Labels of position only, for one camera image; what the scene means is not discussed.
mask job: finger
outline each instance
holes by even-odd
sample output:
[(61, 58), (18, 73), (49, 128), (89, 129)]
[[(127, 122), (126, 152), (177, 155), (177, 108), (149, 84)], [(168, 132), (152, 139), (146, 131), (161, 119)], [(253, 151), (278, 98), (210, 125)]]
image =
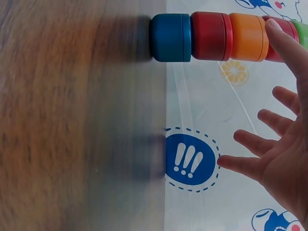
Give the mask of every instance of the finger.
[(265, 24), (266, 33), (273, 49), (283, 58), (297, 79), (297, 91), (306, 145), (308, 144), (308, 51), (293, 38), (277, 29), (279, 25), (269, 19)]
[(284, 106), (289, 108), (295, 115), (299, 114), (299, 100), (298, 95), (283, 87), (275, 87), (273, 89), (273, 96), (281, 102)]
[(273, 129), (279, 136), (283, 136), (293, 123), (292, 120), (266, 109), (259, 111), (258, 119)]
[(263, 156), (271, 150), (277, 142), (274, 140), (266, 140), (244, 130), (236, 131), (234, 139), (258, 157)]
[(256, 157), (234, 157), (222, 155), (217, 164), (225, 169), (241, 173), (253, 180), (259, 181), (256, 167), (259, 163), (259, 158)]

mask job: lemon slice print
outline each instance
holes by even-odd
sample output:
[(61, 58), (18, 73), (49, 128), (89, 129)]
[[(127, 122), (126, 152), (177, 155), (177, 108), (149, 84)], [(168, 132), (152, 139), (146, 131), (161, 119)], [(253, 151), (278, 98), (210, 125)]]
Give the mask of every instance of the lemon slice print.
[(220, 63), (219, 71), (221, 76), (234, 86), (242, 85), (248, 80), (248, 70), (240, 61), (229, 60)]

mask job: white exclamation mark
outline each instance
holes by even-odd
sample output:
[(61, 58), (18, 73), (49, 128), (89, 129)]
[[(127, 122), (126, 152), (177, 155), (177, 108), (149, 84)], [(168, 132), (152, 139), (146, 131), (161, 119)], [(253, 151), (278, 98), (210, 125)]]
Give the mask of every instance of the white exclamation mark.
[[(188, 164), (191, 162), (193, 155), (195, 152), (195, 148), (193, 146), (189, 146), (185, 155), (185, 160), (184, 160), (184, 164), (183, 164), (183, 168), (187, 168)], [(186, 171), (182, 170), (181, 171), (182, 175), (186, 175)]]
[(179, 165), (180, 165), (181, 160), (183, 158), (185, 149), (186, 149), (186, 145), (184, 143), (178, 144), (177, 154), (175, 156), (175, 166), (173, 168), (173, 170), (176, 171), (176, 172), (179, 171)]
[(202, 160), (203, 160), (203, 153), (198, 152), (195, 159), (193, 160), (191, 172), (188, 174), (189, 178), (193, 178), (193, 173), (196, 171)]

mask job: hand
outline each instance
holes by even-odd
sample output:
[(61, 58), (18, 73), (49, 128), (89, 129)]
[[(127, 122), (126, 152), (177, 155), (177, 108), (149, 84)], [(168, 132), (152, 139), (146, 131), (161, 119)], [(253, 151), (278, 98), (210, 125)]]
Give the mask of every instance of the hand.
[(247, 131), (235, 132), (234, 139), (256, 157), (222, 156), (218, 164), (257, 180), (308, 230), (308, 52), (273, 21), (266, 22), (269, 41), (296, 77), (298, 95), (275, 87), (274, 97), (291, 109), (292, 121), (268, 110), (258, 118), (280, 139), (266, 140)]

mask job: plastic tablecloth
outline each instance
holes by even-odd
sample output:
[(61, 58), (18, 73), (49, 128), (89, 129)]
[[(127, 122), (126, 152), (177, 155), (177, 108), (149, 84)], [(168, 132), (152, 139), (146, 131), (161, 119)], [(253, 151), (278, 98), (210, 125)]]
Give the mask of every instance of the plastic tablecloth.
[[(308, 23), (304, 0), (167, 0), (169, 13), (271, 15)], [(295, 119), (272, 89), (296, 91), (281, 63), (229, 60), (167, 65), (165, 231), (303, 231), (257, 182), (219, 168), (220, 155), (253, 156), (233, 140), (238, 129), (279, 137), (257, 118), (266, 108)]]

